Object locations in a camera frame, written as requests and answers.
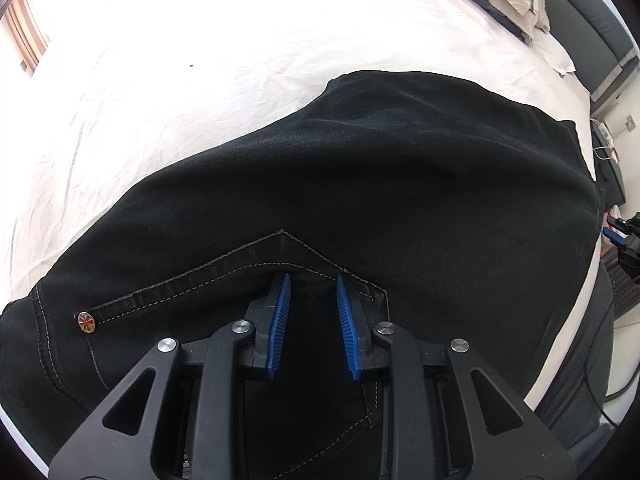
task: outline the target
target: seam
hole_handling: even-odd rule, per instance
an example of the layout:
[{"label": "seam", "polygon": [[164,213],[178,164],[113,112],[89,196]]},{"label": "seam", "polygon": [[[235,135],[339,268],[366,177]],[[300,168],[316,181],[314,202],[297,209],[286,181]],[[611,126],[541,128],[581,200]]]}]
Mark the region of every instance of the seam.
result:
[{"label": "seam", "polygon": [[58,382],[60,384],[62,384],[62,381],[60,380],[60,376],[58,375],[58,371],[56,370],[56,365],[53,362],[53,354],[51,353],[51,339],[49,338],[49,329],[47,327],[47,318],[44,315],[44,308],[42,307],[42,300],[40,299],[40,288],[38,287],[38,284],[40,282],[36,283],[36,297],[38,298],[38,304],[40,305],[40,311],[42,313],[42,320],[44,321],[44,331],[45,334],[47,336],[47,349],[49,350],[49,360],[51,361],[51,369],[53,370],[53,373],[56,375],[56,379],[58,380]]},{"label": "seam", "polygon": [[371,413],[375,412],[378,408],[378,382],[376,381],[376,400],[373,403],[373,410],[367,413],[366,417],[369,421],[369,428],[373,428],[373,423],[371,421]]},{"label": "seam", "polygon": [[358,290],[357,293],[360,294],[361,296],[364,296],[368,300],[374,301],[373,296],[370,296],[366,292],[362,292],[361,290]]},{"label": "seam", "polygon": [[33,319],[36,322],[36,344],[38,346],[38,359],[40,360],[40,366],[42,367],[44,376],[47,378],[47,381],[49,381],[49,384],[53,386],[53,382],[49,377],[49,372],[47,372],[47,367],[44,364],[44,356],[42,355],[42,334],[40,331],[40,322],[38,321],[38,315],[35,311],[35,305],[33,304],[33,294],[29,295],[29,302],[31,303],[31,309],[33,310]]},{"label": "seam", "polygon": [[298,464],[295,467],[292,467],[291,469],[288,469],[282,473],[280,473],[277,476],[272,476],[270,477],[268,480],[276,480],[277,478],[282,478],[284,475],[287,475],[289,473],[293,473],[294,471],[296,471],[297,469],[300,469],[302,466],[307,465],[309,462],[311,462],[312,460],[315,460],[316,458],[318,458],[319,456],[324,455],[327,451],[329,451],[333,446],[335,446],[338,442],[340,442],[340,440],[342,438],[344,438],[351,430],[353,430],[357,425],[361,424],[364,420],[367,420],[372,413],[374,413],[377,409],[378,409],[378,382],[376,381],[376,400],[375,400],[375,404],[373,406],[373,410],[371,410],[369,413],[367,413],[365,416],[363,416],[358,422],[354,422],[353,424],[350,425],[350,427],[348,427],[346,430],[344,430],[342,432],[342,434],[336,438],[331,444],[329,444],[327,447],[325,447],[322,451],[317,452],[315,455],[307,458],[304,462],[301,462],[300,464]]},{"label": "seam", "polygon": [[140,292],[145,292],[147,290],[151,290],[152,288],[156,288],[158,286],[162,286],[165,285],[167,283],[171,283],[174,282],[175,280],[179,280],[180,278],[183,278],[185,276],[187,276],[188,274],[191,274],[192,272],[195,272],[196,270],[201,270],[201,269],[205,269],[206,267],[211,266],[212,264],[216,263],[217,261],[221,260],[222,258],[226,258],[227,256],[231,256],[234,253],[237,253],[238,251],[241,251],[242,249],[245,249],[247,247],[250,247],[252,245],[258,244],[260,242],[263,242],[265,240],[268,240],[269,238],[273,238],[274,236],[277,236],[279,234],[286,234],[289,235],[287,232],[284,231],[277,231],[275,233],[272,233],[270,235],[267,236],[263,236],[262,238],[258,238],[257,240],[254,240],[253,242],[249,242],[247,244],[244,244],[240,247],[236,247],[235,249],[233,249],[232,251],[229,251],[228,253],[222,254],[222,256],[218,256],[217,258],[214,258],[213,260],[209,260],[207,263],[202,264],[200,266],[197,267],[193,267],[192,269],[189,270],[185,270],[184,272],[182,272],[181,274],[178,274],[177,276],[172,276],[167,280],[164,280],[162,282],[158,282],[158,283],[154,283],[153,285],[149,285],[143,288],[139,288],[138,290],[135,290],[129,294],[126,294],[124,296],[121,296],[119,298],[116,298],[115,300],[111,300],[111,301],[107,301],[106,303],[101,303],[100,305],[91,307],[91,309],[88,310],[88,312],[94,312],[95,310],[100,310],[104,307],[110,306],[111,304],[114,303],[119,303],[121,301],[124,300],[128,300],[129,298],[132,298],[133,296],[135,296],[136,294],[139,294]]},{"label": "seam", "polygon": [[[38,283],[36,283],[36,286],[34,287],[36,290],[36,295],[38,297],[38,303],[40,304],[40,311],[42,313],[42,319],[44,320],[45,323],[45,327],[46,327],[46,319],[44,317],[44,309],[42,307],[42,300],[40,299],[40,292],[38,290]],[[54,381],[52,380],[51,374],[49,373],[49,371],[47,370],[47,365],[44,362],[44,354],[42,351],[42,328],[40,326],[40,321],[38,320],[38,314],[36,312],[36,307],[33,303],[33,291],[29,294],[29,302],[31,303],[31,310],[33,312],[33,317],[34,317],[34,321],[36,323],[36,343],[38,346],[38,358],[40,360],[40,366],[42,367],[42,371],[44,373],[44,377],[47,380],[47,383],[50,384],[50,386],[55,389],[56,391],[60,392],[61,394],[63,394],[65,397],[67,397],[69,400],[71,400],[71,402],[76,406],[76,408],[78,408],[80,411],[84,412],[84,413],[88,413],[89,410],[87,409],[87,406],[81,402],[79,399],[77,399],[75,396],[73,396],[69,391],[67,391],[67,389],[63,386],[62,381],[60,380],[60,377],[58,376],[58,373],[56,372],[56,367],[53,364],[53,357],[51,354],[51,349],[50,349],[50,343],[49,343],[49,357],[51,359],[51,368],[53,369],[53,371],[56,373],[56,377],[58,378],[58,381],[60,382],[60,384],[56,384],[54,383]],[[49,331],[47,330],[47,340],[49,339]]]},{"label": "seam", "polygon": [[[389,298],[388,298],[388,294],[386,293],[386,290],[385,290],[384,288],[382,288],[382,287],[380,287],[380,286],[377,286],[375,283],[371,283],[371,282],[368,282],[367,280],[363,280],[363,279],[362,279],[362,278],[360,278],[359,276],[356,276],[356,275],[355,275],[355,274],[353,274],[352,272],[349,272],[347,269],[345,269],[345,268],[343,268],[343,267],[339,266],[339,265],[338,265],[338,264],[336,264],[335,262],[332,262],[332,261],[331,261],[330,259],[328,259],[326,256],[322,255],[321,253],[319,253],[318,251],[316,251],[314,248],[312,248],[312,247],[310,247],[309,245],[305,244],[302,240],[300,240],[300,239],[296,238],[294,235],[292,235],[291,233],[286,232],[286,231],[285,231],[285,230],[283,230],[283,229],[280,229],[279,231],[276,231],[276,232],[274,232],[274,233],[272,233],[272,234],[269,234],[269,235],[263,236],[262,238],[258,238],[257,240],[254,240],[253,242],[249,242],[249,243],[246,243],[246,244],[244,244],[244,245],[242,245],[242,246],[236,247],[235,249],[233,249],[233,250],[231,250],[231,251],[229,251],[229,252],[227,252],[227,253],[225,253],[225,254],[222,254],[222,256],[218,256],[217,258],[214,258],[213,260],[209,260],[209,261],[208,261],[207,263],[205,263],[205,264],[202,264],[202,265],[200,265],[200,266],[193,267],[192,269],[186,270],[185,272],[183,272],[183,273],[181,273],[181,274],[178,274],[177,276],[173,276],[173,277],[171,277],[171,278],[169,278],[169,279],[167,279],[167,280],[164,280],[164,281],[162,281],[162,282],[155,283],[155,284],[153,284],[153,285],[149,285],[149,286],[146,286],[146,287],[144,287],[144,288],[140,288],[139,290],[136,290],[136,291],[134,291],[134,292],[132,292],[132,293],[130,293],[130,294],[126,294],[125,296],[121,296],[121,297],[119,297],[119,298],[116,298],[115,300],[107,301],[106,303],[102,303],[102,304],[100,304],[100,305],[97,305],[97,306],[91,307],[91,308],[90,308],[90,309],[88,309],[87,311],[88,311],[88,312],[96,312],[97,310],[101,310],[101,309],[103,309],[103,308],[105,308],[105,307],[107,307],[107,306],[110,306],[110,305],[112,305],[112,304],[120,303],[121,301],[125,301],[125,300],[129,300],[130,298],[133,298],[136,294],[139,294],[140,292],[145,292],[146,290],[151,290],[151,289],[156,288],[156,287],[158,287],[158,286],[165,285],[166,283],[170,283],[170,282],[173,282],[173,281],[175,281],[175,280],[179,280],[180,278],[182,278],[182,277],[184,277],[184,276],[187,276],[188,274],[191,274],[192,272],[195,272],[195,271],[197,271],[197,270],[201,270],[201,269],[204,269],[204,268],[206,268],[206,267],[211,266],[212,264],[216,263],[217,261],[221,260],[222,258],[225,258],[225,257],[227,257],[227,256],[231,256],[232,254],[237,253],[238,251],[241,251],[241,250],[243,250],[243,249],[245,249],[245,248],[247,248],[247,247],[250,247],[250,246],[252,246],[252,245],[258,244],[258,243],[260,243],[260,242],[263,242],[263,241],[268,240],[268,239],[270,239],[270,238],[276,237],[276,236],[278,236],[278,235],[285,235],[286,237],[289,237],[291,240],[293,240],[293,241],[295,241],[295,242],[299,243],[299,244],[300,244],[300,245],[302,245],[304,248],[306,248],[307,250],[311,251],[313,254],[315,254],[316,256],[318,256],[320,259],[322,259],[322,260],[326,261],[327,263],[329,263],[329,264],[331,264],[332,266],[334,266],[336,269],[340,270],[340,272],[343,272],[343,273],[345,273],[345,274],[348,274],[348,275],[349,275],[349,276],[351,276],[353,279],[355,279],[355,280],[357,280],[357,281],[359,281],[359,282],[361,282],[361,283],[364,283],[364,284],[366,284],[366,285],[372,286],[372,287],[373,287],[373,288],[375,288],[376,290],[379,290],[380,292],[382,292],[382,293],[383,293],[383,295],[384,295],[384,297],[385,297],[385,311],[386,311],[386,318],[387,318],[387,320],[391,319],[391,314],[390,314],[390,310],[389,310]],[[374,300],[374,299],[373,299],[373,297],[371,297],[371,296],[369,296],[369,295],[367,295],[367,294],[364,294],[363,292],[359,292],[359,293],[360,293],[360,294],[362,294],[363,296],[366,296],[367,298],[371,299],[371,301],[373,301],[373,300]]]},{"label": "seam", "polygon": [[178,292],[178,294],[174,294],[173,296],[169,296],[168,298],[164,298],[163,300],[158,300],[158,301],[155,301],[153,303],[145,304],[145,305],[136,307],[136,308],[134,308],[132,310],[127,310],[126,312],[123,312],[122,314],[118,314],[117,316],[113,316],[113,317],[101,320],[101,323],[106,323],[107,321],[111,321],[113,319],[117,319],[119,317],[126,316],[127,314],[132,314],[133,312],[136,312],[138,310],[143,310],[144,308],[148,308],[150,306],[154,306],[154,305],[157,305],[159,303],[164,303],[165,301],[172,300],[173,298],[177,298],[178,296],[186,294],[187,292],[191,292],[192,290],[200,288],[201,286],[209,285],[209,283],[216,282],[217,280],[222,280],[223,278],[226,278],[227,276],[229,276],[230,274],[233,274],[234,272],[238,272],[238,271],[243,270],[243,269],[249,269],[251,267],[273,266],[273,265],[288,265],[288,266],[291,266],[291,267],[297,267],[299,269],[308,270],[308,272],[312,272],[314,274],[318,274],[319,276],[322,276],[322,277],[327,278],[329,280],[335,281],[335,278],[332,278],[331,276],[327,276],[326,274],[323,274],[322,272],[317,272],[316,270],[307,269],[304,266],[301,266],[301,265],[298,265],[298,264],[292,264],[290,262],[263,262],[263,263],[260,263],[260,264],[251,264],[251,265],[247,265],[247,266],[239,267],[237,269],[230,270],[229,272],[226,272],[225,274],[222,274],[222,276],[218,276],[217,278],[213,278],[212,280],[209,280],[208,282],[204,282],[204,283],[201,283],[199,285],[192,286],[191,288],[188,288],[187,290],[183,290],[182,292]]},{"label": "seam", "polygon": [[359,276],[356,276],[355,274],[353,274],[352,272],[349,272],[347,269],[339,266],[338,264],[336,264],[335,262],[332,262],[329,258],[327,258],[326,256],[320,254],[318,251],[316,251],[313,247],[308,246],[307,244],[305,244],[302,240],[296,238],[294,235],[287,233],[286,231],[279,231],[279,233],[281,234],[285,234],[288,237],[290,237],[292,240],[297,241],[300,245],[302,245],[303,247],[307,248],[309,251],[311,251],[313,254],[315,254],[316,256],[318,256],[319,258],[322,258],[324,261],[332,264],[332,266],[336,267],[337,269],[340,269],[342,272],[344,272],[345,274],[350,275],[353,279],[358,280],[361,283],[365,283],[369,286],[372,286],[373,288],[379,290],[380,292],[382,292],[385,295],[385,306],[386,306],[386,318],[387,320],[391,319],[391,315],[389,312],[389,298],[388,295],[386,294],[386,290],[380,286],[377,286],[375,283],[371,283],[368,282],[367,280],[363,280],[362,278],[360,278]]},{"label": "seam", "polygon": [[87,343],[87,345],[89,347],[89,352],[91,352],[91,361],[94,362],[95,372],[98,374],[98,378],[100,379],[100,382],[102,383],[102,386],[104,386],[105,390],[110,391],[109,387],[107,386],[107,383],[102,378],[102,374],[100,373],[100,370],[98,369],[98,363],[95,360],[94,349],[92,348],[91,342],[89,341],[89,338],[86,335],[84,336],[84,340],[86,341],[86,343]]}]

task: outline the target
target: rivet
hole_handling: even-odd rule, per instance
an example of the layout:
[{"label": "rivet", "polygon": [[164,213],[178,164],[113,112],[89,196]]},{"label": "rivet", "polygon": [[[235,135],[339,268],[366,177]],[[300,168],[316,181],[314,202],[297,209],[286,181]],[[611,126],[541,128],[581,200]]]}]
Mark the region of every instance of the rivet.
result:
[{"label": "rivet", "polygon": [[78,326],[80,330],[90,334],[95,330],[95,319],[94,316],[89,314],[88,312],[81,312],[78,314]]},{"label": "rivet", "polygon": [[396,331],[396,326],[390,321],[380,321],[376,325],[376,330],[379,334],[389,335]]},{"label": "rivet", "polygon": [[451,342],[451,349],[454,352],[458,352],[459,354],[463,354],[464,352],[466,352],[467,350],[469,350],[469,343],[466,342],[464,339],[454,339]]},{"label": "rivet", "polygon": [[251,322],[245,319],[239,319],[233,325],[231,325],[231,330],[233,330],[237,334],[244,334],[245,332],[249,332],[251,329]]},{"label": "rivet", "polygon": [[158,343],[158,350],[161,352],[170,352],[175,348],[176,345],[177,342],[175,341],[175,339],[166,337]]}]

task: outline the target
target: curtain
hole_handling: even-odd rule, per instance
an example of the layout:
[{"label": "curtain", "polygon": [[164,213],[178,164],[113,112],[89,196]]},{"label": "curtain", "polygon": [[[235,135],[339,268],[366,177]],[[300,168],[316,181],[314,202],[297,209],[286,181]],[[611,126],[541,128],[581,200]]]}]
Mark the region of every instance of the curtain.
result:
[{"label": "curtain", "polygon": [[13,0],[5,16],[24,59],[22,68],[32,74],[49,45],[47,33],[40,29],[33,16],[33,2]]}]

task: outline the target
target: black jeans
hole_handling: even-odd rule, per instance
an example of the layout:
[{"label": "black jeans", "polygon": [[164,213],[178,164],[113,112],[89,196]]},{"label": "black jeans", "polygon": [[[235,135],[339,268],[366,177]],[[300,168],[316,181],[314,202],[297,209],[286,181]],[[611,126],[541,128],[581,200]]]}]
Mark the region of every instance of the black jeans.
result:
[{"label": "black jeans", "polygon": [[209,336],[285,269],[281,378],[249,392],[256,478],[373,456],[379,391],[350,381],[338,274],[355,277],[370,321],[464,337],[525,395],[600,223],[573,123],[448,76],[345,75],[128,191],[2,314],[0,403],[49,461],[151,345]]}]

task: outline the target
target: union jack rivet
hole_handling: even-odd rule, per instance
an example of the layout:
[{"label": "union jack rivet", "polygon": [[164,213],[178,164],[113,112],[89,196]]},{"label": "union jack rivet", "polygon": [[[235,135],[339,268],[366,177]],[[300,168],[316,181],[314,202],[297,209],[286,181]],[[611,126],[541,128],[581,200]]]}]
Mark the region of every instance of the union jack rivet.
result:
[{"label": "union jack rivet", "polygon": [[94,316],[89,314],[88,312],[81,312],[78,314],[78,326],[80,330],[90,334],[95,330],[95,319]]}]

